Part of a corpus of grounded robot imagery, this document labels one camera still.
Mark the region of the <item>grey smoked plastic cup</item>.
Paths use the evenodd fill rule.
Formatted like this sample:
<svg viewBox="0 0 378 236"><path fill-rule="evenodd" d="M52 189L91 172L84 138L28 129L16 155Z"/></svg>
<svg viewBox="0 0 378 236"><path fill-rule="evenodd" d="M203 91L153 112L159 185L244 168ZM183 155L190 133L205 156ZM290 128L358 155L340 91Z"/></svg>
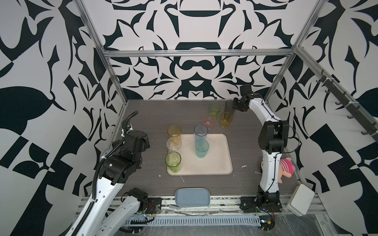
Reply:
<svg viewBox="0 0 378 236"><path fill-rule="evenodd" d="M236 109L233 108L233 100L227 100L225 102L225 106L224 106L224 112L227 114L227 115L231 115L233 117Z"/></svg>

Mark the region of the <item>small green plastic cup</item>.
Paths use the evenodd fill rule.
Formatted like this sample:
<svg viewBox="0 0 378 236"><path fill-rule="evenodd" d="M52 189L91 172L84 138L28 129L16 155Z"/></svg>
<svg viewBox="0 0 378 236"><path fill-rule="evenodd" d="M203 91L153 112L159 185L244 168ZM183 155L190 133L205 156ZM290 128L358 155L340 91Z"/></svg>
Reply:
<svg viewBox="0 0 378 236"><path fill-rule="evenodd" d="M217 118L220 114L221 108L219 104L212 103L209 105L208 110L209 110L209 114Z"/></svg>

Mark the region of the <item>tall green plastic cup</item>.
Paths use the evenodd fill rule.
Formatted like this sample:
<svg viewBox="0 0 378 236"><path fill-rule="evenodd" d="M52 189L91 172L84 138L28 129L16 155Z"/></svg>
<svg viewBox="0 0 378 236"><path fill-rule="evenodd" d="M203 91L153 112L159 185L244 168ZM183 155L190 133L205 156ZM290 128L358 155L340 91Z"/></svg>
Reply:
<svg viewBox="0 0 378 236"><path fill-rule="evenodd" d="M173 173L177 173L180 171L181 161L182 161L181 155L180 153L176 151L169 152L165 156L165 164L168 170L170 170Z"/></svg>

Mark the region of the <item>blue clear plastic cup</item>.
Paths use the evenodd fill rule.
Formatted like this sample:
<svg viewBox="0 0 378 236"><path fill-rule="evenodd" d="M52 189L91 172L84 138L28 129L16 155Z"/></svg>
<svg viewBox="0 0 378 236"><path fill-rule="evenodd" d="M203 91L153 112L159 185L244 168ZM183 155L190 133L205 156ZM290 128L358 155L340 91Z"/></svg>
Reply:
<svg viewBox="0 0 378 236"><path fill-rule="evenodd" d="M208 134L208 127L203 124L198 124L194 127L195 142L205 140Z"/></svg>

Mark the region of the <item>teal frosted plastic cup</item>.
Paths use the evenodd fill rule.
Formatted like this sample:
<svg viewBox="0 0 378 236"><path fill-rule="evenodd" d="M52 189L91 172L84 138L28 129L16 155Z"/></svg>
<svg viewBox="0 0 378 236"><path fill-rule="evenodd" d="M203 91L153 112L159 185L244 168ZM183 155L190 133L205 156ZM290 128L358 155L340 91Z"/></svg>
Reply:
<svg viewBox="0 0 378 236"><path fill-rule="evenodd" d="M197 140L195 143L196 156L198 158L204 158L209 150L209 147L210 145L206 140L204 139Z"/></svg>

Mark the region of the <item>amber plastic cup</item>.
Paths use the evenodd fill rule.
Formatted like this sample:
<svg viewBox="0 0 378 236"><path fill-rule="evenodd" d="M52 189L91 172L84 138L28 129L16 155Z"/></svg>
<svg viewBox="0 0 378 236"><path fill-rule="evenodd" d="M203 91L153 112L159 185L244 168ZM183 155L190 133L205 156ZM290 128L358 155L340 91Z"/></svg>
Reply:
<svg viewBox="0 0 378 236"><path fill-rule="evenodd" d="M172 138L174 144L179 144L181 141L182 129L178 125L172 125L167 130L168 136Z"/></svg>

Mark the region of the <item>beige plastic tray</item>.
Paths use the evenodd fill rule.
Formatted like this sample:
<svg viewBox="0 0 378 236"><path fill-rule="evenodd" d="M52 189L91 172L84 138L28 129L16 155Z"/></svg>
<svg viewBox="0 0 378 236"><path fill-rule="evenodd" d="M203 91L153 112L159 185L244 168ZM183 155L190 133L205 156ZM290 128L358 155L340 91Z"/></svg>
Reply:
<svg viewBox="0 0 378 236"><path fill-rule="evenodd" d="M181 163L175 172L169 167L167 172L171 176L201 176L201 175L229 175L232 173L232 162L227 137L224 134L209 134L206 141L210 148L203 158L195 153L195 136L183 134L182 145L178 149Z"/></svg>

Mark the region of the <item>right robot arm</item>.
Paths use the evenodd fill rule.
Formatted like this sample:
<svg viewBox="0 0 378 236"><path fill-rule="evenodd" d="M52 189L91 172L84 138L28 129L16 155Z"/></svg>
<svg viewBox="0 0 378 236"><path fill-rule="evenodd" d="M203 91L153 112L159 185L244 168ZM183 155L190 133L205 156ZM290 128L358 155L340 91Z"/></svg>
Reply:
<svg viewBox="0 0 378 236"><path fill-rule="evenodd" d="M279 203L279 183L283 168L280 165L282 154L287 147L289 124L276 117L268 108L259 93L252 91L251 85L240 87L240 98L234 98L232 108L241 112L252 110L262 124L258 145L262 150L262 177L258 186L256 206Z"/></svg>

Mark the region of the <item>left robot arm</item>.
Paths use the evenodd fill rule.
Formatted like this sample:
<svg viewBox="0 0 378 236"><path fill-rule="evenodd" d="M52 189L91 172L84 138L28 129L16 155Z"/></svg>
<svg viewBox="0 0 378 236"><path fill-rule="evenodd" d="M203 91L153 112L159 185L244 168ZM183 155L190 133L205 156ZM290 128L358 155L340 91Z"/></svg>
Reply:
<svg viewBox="0 0 378 236"><path fill-rule="evenodd" d="M150 144L145 132L132 130L113 146L101 158L94 174L90 198L67 232L68 236L113 236L131 216L145 210L148 194L134 188L127 192L122 203L108 217L105 216L130 175L140 169L141 154Z"/></svg>

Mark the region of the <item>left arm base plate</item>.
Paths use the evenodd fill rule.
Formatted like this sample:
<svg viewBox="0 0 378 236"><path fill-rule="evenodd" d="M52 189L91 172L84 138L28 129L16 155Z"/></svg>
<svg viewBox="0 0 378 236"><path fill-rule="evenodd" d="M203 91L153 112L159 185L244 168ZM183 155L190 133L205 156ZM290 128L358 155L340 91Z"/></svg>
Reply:
<svg viewBox="0 0 378 236"><path fill-rule="evenodd" d="M148 197L145 203L142 203L139 212L144 212L145 214L155 214L160 212L162 206L162 198L159 197Z"/></svg>

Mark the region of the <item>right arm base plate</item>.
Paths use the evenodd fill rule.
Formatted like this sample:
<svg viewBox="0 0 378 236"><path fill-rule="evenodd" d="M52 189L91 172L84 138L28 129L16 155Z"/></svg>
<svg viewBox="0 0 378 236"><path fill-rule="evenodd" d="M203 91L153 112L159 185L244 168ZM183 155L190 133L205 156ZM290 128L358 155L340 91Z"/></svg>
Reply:
<svg viewBox="0 0 378 236"><path fill-rule="evenodd" d="M239 208L244 213L278 213L282 211L282 205L278 203L261 203L256 196L242 196L240 197Z"/></svg>

